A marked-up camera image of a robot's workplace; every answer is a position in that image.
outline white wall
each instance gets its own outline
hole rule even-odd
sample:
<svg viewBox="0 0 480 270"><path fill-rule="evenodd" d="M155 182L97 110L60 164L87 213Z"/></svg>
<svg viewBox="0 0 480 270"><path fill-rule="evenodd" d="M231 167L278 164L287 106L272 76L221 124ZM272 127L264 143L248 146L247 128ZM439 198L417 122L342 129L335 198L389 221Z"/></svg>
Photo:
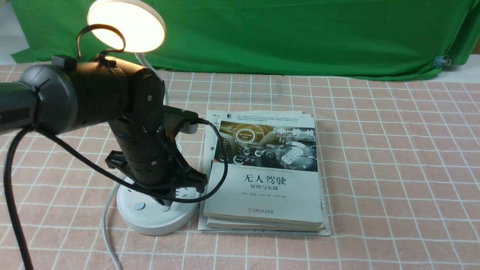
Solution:
<svg viewBox="0 0 480 270"><path fill-rule="evenodd" d="M25 35L13 12L12 4L0 7L0 65L15 64L10 56L28 48Z"/></svg>

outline white book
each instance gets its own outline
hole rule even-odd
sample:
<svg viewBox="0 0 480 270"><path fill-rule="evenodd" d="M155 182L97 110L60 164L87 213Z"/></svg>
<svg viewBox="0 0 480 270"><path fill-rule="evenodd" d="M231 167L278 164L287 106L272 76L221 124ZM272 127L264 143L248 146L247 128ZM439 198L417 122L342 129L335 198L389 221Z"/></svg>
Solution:
<svg viewBox="0 0 480 270"><path fill-rule="evenodd" d="M227 111L221 110L208 110L206 114L206 119L212 123L216 127L218 127L218 118L222 114L228 113ZM254 114L262 114L262 115L301 115L301 111L244 111L243 113L254 113ZM206 129L205 131L205 140L204 140L204 161L202 170L206 175L210 176L211 170L211 162L214 157L214 149L216 145L215 133L211 129ZM203 215L203 209L205 202L200 202L200 211L199 211L199 220L198 220L198 230L202 233L233 233L233 234L270 234L270 235L292 235L292 236L320 236L320 237L329 237L331 236L330 224L328 221L328 213L326 210L326 202L324 198L324 190L323 187L320 187L320 196L322 199L322 209L324 215L324 227L325 229L319 232L302 232L302 231L283 231L283 230L259 230L259 229L252 229L252 230L237 230L237 229L215 229L210 228L207 226L208 218Z"/></svg>
<svg viewBox="0 0 480 270"><path fill-rule="evenodd" d="M292 225L268 222L232 221L216 218L207 218L207 226L212 229L235 229L235 230L274 230L274 231L300 231L319 232L325 229L321 226Z"/></svg>
<svg viewBox="0 0 480 270"><path fill-rule="evenodd" d="M221 115L220 132L228 176L206 200L204 216L322 226L313 117L231 112ZM223 174L224 158L217 147L208 192Z"/></svg>

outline binder clip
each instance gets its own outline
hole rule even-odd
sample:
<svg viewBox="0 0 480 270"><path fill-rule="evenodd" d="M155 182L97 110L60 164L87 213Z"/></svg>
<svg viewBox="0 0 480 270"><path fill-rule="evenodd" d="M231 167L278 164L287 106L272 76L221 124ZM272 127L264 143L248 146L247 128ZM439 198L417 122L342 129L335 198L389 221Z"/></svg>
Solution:
<svg viewBox="0 0 480 270"><path fill-rule="evenodd" d="M440 68L441 66L449 66L452 60L448 58L448 55L440 55L435 57L432 68Z"/></svg>

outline grid pattern tablecloth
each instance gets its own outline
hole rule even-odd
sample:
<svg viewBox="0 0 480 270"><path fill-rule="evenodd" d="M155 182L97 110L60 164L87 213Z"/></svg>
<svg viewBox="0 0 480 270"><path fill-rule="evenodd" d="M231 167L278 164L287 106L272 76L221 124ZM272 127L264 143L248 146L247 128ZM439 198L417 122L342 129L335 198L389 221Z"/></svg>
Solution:
<svg viewBox="0 0 480 270"><path fill-rule="evenodd" d="M28 65L0 66L13 81ZM198 215L162 237L108 224L126 270L480 269L480 85L163 72L170 105L301 110L315 116L331 238L201 234ZM180 135L201 168L204 129ZM62 136L106 168L107 125ZM3 159L12 135L0 137ZM15 199L36 269L113 269L99 229L113 182L32 134L19 147ZM21 267L0 191L0 268Z"/></svg>

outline robotic arm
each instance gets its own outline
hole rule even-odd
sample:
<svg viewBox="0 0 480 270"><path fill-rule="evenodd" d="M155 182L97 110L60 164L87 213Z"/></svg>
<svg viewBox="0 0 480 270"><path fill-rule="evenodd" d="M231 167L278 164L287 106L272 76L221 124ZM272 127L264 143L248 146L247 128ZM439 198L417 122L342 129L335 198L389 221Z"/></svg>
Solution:
<svg viewBox="0 0 480 270"><path fill-rule="evenodd" d="M0 134L33 125L58 135L108 122L122 150L106 159L111 169L159 197L174 198L180 187L203 193L206 175L187 163L175 143L179 132L197 131L198 114L164 106L165 82L153 71L105 60L78 64L54 56L51 65L32 66L18 82L0 84Z"/></svg>

